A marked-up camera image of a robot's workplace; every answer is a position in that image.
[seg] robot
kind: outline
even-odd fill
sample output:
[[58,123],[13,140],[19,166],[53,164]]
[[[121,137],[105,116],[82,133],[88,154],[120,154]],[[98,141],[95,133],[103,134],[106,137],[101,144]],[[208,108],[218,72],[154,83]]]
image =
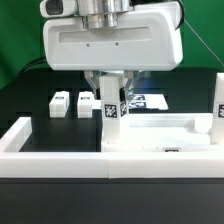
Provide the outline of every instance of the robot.
[[[139,3],[45,0],[40,6],[44,17],[60,17],[44,27],[49,65],[55,70],[84,70],[95,98],[102,101],[102,151],[111,151],[110,144],[123,151],[130,143],[125,137],[130,131],[127,108],[139,71],[169,71],[183,58],[182,3]],[[139,150],[146,144],[129,145]]]

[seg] black panel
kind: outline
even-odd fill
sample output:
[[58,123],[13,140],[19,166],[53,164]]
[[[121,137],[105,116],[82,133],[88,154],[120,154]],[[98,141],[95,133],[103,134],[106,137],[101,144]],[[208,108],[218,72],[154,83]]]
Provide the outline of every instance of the black panel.
[[224,220],[223,180],[7,182],[0,184],[1,224],[223,224]]
[[62,0],[48,0],[46,2],[46,11],[48,15],[61,15],[63,14],[63,1]]

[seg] white block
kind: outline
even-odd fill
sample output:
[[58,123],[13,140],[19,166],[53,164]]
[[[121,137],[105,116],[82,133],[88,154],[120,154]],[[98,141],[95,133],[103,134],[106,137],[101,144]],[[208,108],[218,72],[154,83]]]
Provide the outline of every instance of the white block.
[[0,139],[0,152],[19,152],[31,133],[31,118],[20,117]]
[[103,138],[110,143],[121,140],[128,115],[127,102],[120,101],[120,89],[124,87],[124,74],[108,74],[100,77],[100,96],[102,103]]
[[92,117],[92,104],[94,95],[92,92],[80,92],[77,110],[78,118],[91,118]]
[[69,104],[69,92],[56,92],[49,104],[50,117],[65,117]]
[[[120,129],[112,122],[103,126],[101,150],[151,152],[166,147],[210,147],[212,119],[212,114],[129,114],[120,121]],[[113,141],[118,134],[120,141]]]
[[107,159],[101,153],[1,153],[0,177],[108,178]]

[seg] white plastic part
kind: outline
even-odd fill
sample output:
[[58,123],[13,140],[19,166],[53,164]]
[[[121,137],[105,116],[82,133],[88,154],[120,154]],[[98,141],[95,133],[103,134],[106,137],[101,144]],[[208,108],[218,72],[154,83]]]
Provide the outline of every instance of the white plastic part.
[[224,146],[164,153],[1,153],[1,178],[224,178]]
[[[203,118],[206,122],[195,121]],[[103,152],[164,152],[166,149],[187,151],[194,147],[210,147],[212,114],[129,114],[121,128],[120,141],[108,142],[103,130]]]
[[213,144],[224,144],[224,73],[217,74],[211,137]]
[[77,11],[77,2],[76,0],[62,0],[63,2],[63,13],[61,15],[49,15],[46,10],[47,0],[44,0],[40,3],[40,12],[41,15],[45,18],[56,18],[56,17],[66,17],[74,15]]
[[54,70],[171,70],[183,58],[173,21],[180,6],[172,4],[171,12],[166,4],[120,13],[113,29],[85,30],[81,17],[50,20],[44,26],[47,61]]
[[93,100],[92,104],[92,109],[93,110],[101,110],[101,100]]
[[78,118],[92,118],[92,104],[94,100],[94,95],[92,92],[80,92],[77,110]]
[[31,133],[31,118],[20,117],[0,139],[0,152],[19,152]]
[[175,27],[177,27],[180,23],[181,17],[182,17],[182,10],[179,7],[178,2],[169,2],[167,3],[160,3],[160,4],[145,4],[145,5],[136,5],[135,10],[155,10],[155,9],[166,9],[172,17],[173,24]]
[[124,87],[124,74],[107,74],[100,77],[103,138],[106,142],[118,143],[126,127],[127,101],[120,101],[120,89]]
[[65,117],[70,105],[69,92],[56,92],[49,104],[50,117]]

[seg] small white block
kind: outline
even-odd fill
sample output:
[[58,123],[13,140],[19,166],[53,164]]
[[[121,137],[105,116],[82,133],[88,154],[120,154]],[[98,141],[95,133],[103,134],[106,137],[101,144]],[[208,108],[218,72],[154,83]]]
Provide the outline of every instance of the small white block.
[[65,117],[69,104],[69,92],[56,92],[49,104],[50,117]]
[[94,96],[92,92],[80,92],[77,110],[78,118],[91,118],[92,117],[92,104]]

